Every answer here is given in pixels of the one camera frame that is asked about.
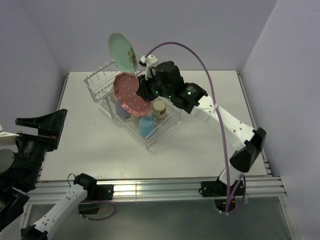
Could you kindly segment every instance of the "cable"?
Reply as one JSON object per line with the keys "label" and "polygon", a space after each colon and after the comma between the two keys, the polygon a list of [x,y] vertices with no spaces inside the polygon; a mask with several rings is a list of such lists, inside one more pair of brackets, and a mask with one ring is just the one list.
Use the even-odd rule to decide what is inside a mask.
{"label": "cable", "polygon": [[108,216],[106,216],[106,217],[102,217],[102,218],[92,218],[92,217],[88,217],[88,216],[85,216],[85,215],[81,215],[80,214],[80,216],[82,217],[82,218],[84,218],[84,219],[87,219],[87,220],[90,220],[90,221],[103,221],[103,220],[107,220],[107,219],[109,219],[109,218],[112,218],[116,213],[117,213],[117,206],[114,204],[114,203],[112,203],[112,202],[110,202],[110,201],[83,201],[83,203],[91,203],[91,204],[101,204],[101,203],[105,203],[105,204],[108,204],[108,205],[111,205],[111,206],[113,206],[113,212],[110,214],[110,215],[108,215]]}
{"label": "cable", "polygon": [[[246,177],[245,177],[244,174],[242,174],[241,177],[239,178],[239,180],[241,180],[241,179],[243,179],[243,188],[244,188],[243,189],[243,195],[242,195],[241,202],[240,202],[242,204],[244,202],[244,200],[245,200],[245,197],[246,197],[247,183],[246,183]],[[238,187],[237,184],[233,188],[233,191],[232,191],[233,194],[234,194],[234,192],[236,191],[236,189]],[[236,209],[237,208],[234,208],[233,210],[229,211],[229,213],[233,213]]]}
{"label": "cable", "polygon": [[68,182],[68,184],[69,184],[69,186],[71,187],[71,184],[70,184],[70,182],[69,182],[69,178],[70,178],[70,176],[71,175],[73,175],[74,176],[74,178],[76,178],[76,175],[74,175],[73,173],[70,173],[69,175],[68,175],[68,177],[67,177],[67,182]]}
{"label": "cable", "polygon": [[234,194],[235,194],[235,192],[236,192],[236,190],[237,190],[237,188],[238,188],[238,186],[239,186],[239,184],[240,184],[240,182],[241,182],[241,180],[242,180],[242,178],[243,178],[243,174],[241,174],[241,176],[240,176],[240,178],[239,178],[239,180],[236,182],[236,184],[235,184],[235,186],[234,186],[234,188],[233,188],[233,190],[232,190],[232,192],[231,192],[231,196],[233,196]]}
{"label": "cable", "polygon": [[201,194],[202,196],[204,196],[204,194],[202,193],[202,187],[200,187],[200,189],[198,190],[198,193]]}
{"label": "cable", "polygon": [[[196,59],[198,59],[198,61],[200,62],[201,66],[202,66],[203,70],[205,71],[205,74],[206,74],[206,76],[208,77],[208,80],[209,80],[210,89],[211,89],[211,95],[212,95],[212,100],[213,100],[213,105],[216,105],[217,102],[216,102],[214,85],[213,85],[212,79],[210,77],[209,71],[206,68],[204,62],[200,59],[200,57],[191,48],[189,48],[186,45],[184,45],[182,43],[179,43],[179,42],[166,41],[166,42],[163,42],[163,43],[155,46],[154,48],[152,48],[145,55],[145,57],[148,57],[154,50],[160,48],[163,45],[178,45],[180,47],[183,47],[183,48],[187,49],[190,53],[192,53],[196,57]],[[231,195],[230,195],[230,170],[229,170],[229,160],[228,160],[228,152],[227,152],[227,139],[226,139],[226,133],[225,133],[225,128],[224,128],[224,124],[223,124],[223,121],[222,121],[222,117],[221,117],[221,114],[219,112],[219,108],[216,108],[215,111],[216,111],[216,115],[217,115],[217,117],[219,119],[220,128],[221,128],[221,135],[222,135],[222,144],[223,144],[223,153],[224,153],[224,161],[225,161],[225,171],[226,171],[226,182],[227,182],[227,184],[226,184],[226,202],[230,203],[230,198],[231,198]],[[225,210],[226,210],[225,212],[228,213],[229,204],[227,204]]]}

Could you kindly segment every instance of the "blue cup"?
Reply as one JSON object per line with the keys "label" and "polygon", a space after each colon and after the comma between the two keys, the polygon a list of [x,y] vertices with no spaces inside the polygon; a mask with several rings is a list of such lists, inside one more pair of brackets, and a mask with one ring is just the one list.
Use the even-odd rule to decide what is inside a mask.
{"label": "blue cup", "polygon": [[154,135],[154,132],[152,133],[152,131],[155,130],[156,128],[154,120],[155,120],[154,116],[143,116],[140,119],[138,128],[139,128],[139,134],[141,137],[150,138]]}
{"label": "blue cup", "polygon": [[122,119],[128,119],[131,117],[131,114],[128,113],[120,104],[117,98],[115,98],[115,112]]}

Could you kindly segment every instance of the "white wall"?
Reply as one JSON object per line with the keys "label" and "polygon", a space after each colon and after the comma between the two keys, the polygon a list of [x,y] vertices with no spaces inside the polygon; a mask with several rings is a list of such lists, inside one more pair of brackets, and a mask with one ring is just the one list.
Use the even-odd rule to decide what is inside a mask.
{"label": "white wall", "polygon": [[0,123],[54,111],[62,71],[19,0],[0,0]]}
{"label": "white wall", "polygon": [[[178,41],[194,49],[210,70],[241,70],[276,1],[21,0],[65,71],[91,71],[109,61],[112,32],[125,34],[140,54]],[[201,69],[177,46],[155,54],[182,70]]]}
{"label": "white wall", "polygon": [[241,74],[306,240],[320,238],[319,64],[320,1],[278,0]]}

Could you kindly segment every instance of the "table surface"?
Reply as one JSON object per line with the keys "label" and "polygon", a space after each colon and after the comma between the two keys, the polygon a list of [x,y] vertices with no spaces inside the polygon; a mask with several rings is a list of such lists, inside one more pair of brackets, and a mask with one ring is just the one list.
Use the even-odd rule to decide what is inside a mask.
{"label": "table surface", "polygon": [[[252,126],[236,71],[209,71],[220,106]],[[47,154],[41,181],[66,180],[86,173],[98,180],[138,180],[217,177],[225,167],[221,135],[194,116],[181,113],[180,122],[149,150],[94,103],[83,79],[91,72],[69,74],[60,109],[67,117],[58,150]],[[181,71],[185,82],[210,86],[204,71]],[[228,144],[228,156],[235,151]],[[264,176],[261,155],[248,176]]]}

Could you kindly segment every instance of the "wire dish rack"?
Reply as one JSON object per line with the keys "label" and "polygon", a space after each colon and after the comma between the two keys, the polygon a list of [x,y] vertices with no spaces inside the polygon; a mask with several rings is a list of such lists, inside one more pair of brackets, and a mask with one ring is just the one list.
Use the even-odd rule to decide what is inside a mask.
{"label": "wire dish rack", "polygon": [[[139,65],[136,75],[138,76],[144,73],[144,71],[145,69]],[[109,118],[119,121],[127,131],[148,150],[168,129],[179,122],[181,109],[176,108],[169,100],[161,98],[161,100],[166,103],[166,117],[154,121],[155,129],[147,137],[144,138],[140,136],[138,125],[133,122],[132,117],[123,118],[118,116],[116,106],[111,99],[114,95],[113,83],[115,77],[120,73],[112,60],[109,63],[105,63],[102,67],[99,66],[97,71],[92,71],[92,74],[87,75],[83,82],[87,86],[92,100],[99,105],[99,108]]]}

